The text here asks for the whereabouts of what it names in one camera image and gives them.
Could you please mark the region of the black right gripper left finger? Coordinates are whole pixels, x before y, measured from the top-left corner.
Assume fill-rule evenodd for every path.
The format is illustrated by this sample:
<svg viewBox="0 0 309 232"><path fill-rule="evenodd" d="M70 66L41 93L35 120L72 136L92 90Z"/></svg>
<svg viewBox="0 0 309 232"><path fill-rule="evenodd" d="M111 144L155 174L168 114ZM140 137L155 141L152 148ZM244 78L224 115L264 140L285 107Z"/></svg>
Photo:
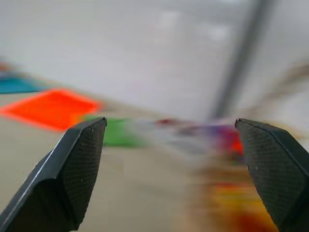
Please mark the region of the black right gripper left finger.
<svg viewBox="0 0 309 232"><path fill-rule="evenodd" d="M0 213L0 232L72 232L84 220L97 180L105 117L69 128Z"/></svg>

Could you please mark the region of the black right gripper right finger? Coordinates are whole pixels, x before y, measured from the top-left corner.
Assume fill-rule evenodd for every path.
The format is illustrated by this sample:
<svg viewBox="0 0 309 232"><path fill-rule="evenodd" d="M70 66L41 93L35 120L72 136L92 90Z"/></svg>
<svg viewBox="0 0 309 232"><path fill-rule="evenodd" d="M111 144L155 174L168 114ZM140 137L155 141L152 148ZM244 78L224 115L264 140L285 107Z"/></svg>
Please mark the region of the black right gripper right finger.
<svg viewBox="0 0 309 232"><path fill-rule="evenodd" d="M309 232L309 152L286 130L239 118L247 167L279 232Z"/></svg>

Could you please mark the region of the orange fruit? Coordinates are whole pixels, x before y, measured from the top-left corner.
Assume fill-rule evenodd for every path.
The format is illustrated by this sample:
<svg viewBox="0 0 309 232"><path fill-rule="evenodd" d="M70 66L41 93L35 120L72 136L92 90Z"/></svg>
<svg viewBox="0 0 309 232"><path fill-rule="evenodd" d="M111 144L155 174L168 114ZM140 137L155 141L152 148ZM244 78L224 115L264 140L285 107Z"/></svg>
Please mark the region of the orange fruit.
<svg viewBox="0 0 309 232"><path fill-rule="evenodd" d="M237 152L239 155L244 154L243 144L240 139L239 132L234 131L232 133L232 142L231 142L231 148L233 151Z"/></svg>

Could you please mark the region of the orange mat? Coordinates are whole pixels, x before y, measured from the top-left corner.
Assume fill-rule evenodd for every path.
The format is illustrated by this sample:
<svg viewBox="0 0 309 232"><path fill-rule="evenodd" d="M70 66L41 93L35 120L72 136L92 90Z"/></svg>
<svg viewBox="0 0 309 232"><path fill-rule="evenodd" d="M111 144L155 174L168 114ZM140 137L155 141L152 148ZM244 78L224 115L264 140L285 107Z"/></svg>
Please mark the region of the orange mat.
<svg viewBox="0 0 309 232"><path fill-rule="evenodd" d="M0 116L52 131L65 131L97 112L101 103L64 89L52 89L0 107Z"/></svg>

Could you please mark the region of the green mat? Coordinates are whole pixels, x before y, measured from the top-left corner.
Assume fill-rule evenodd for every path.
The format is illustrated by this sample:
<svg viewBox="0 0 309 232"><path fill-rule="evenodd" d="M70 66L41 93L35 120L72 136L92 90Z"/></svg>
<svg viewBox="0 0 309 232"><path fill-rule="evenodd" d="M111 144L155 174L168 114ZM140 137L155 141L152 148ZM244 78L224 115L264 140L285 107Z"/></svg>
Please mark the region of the green mat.
<svg viewBox="0 0 309 232"><path fill-rule="evenodd" d="M106 117L107 127L104 133L104 147L144 147L146 142L130 128L129 118Z"/></svg>

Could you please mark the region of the teal mat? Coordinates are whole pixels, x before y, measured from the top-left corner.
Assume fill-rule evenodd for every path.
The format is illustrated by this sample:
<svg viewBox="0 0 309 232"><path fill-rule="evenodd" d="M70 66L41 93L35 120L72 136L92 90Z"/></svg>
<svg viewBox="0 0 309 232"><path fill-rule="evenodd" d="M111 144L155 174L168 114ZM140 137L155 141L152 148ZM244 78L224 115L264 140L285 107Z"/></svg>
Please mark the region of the teal mat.
<svg viewBox="0 0 309 232"><path fill-rule="evenodd" d="M41 92L47 87L30 79L9 77L0 79L0 94Z"/></svg>

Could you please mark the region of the grey vertical post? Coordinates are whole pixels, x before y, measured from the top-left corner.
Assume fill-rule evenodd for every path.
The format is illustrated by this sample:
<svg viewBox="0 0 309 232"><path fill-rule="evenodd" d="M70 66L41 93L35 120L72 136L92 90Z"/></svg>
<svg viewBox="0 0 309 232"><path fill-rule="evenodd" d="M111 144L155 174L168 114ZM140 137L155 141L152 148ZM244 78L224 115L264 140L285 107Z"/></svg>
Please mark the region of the grey vertical post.
<svg viewBox="0 0 309 232"><path fill-rule="evenodd" d="M233 108L276 1L254 0L251 15L243 27L239 44L233 52L230 67L226 72L225 81L218 95L211 119L227 117Z"/></svg>

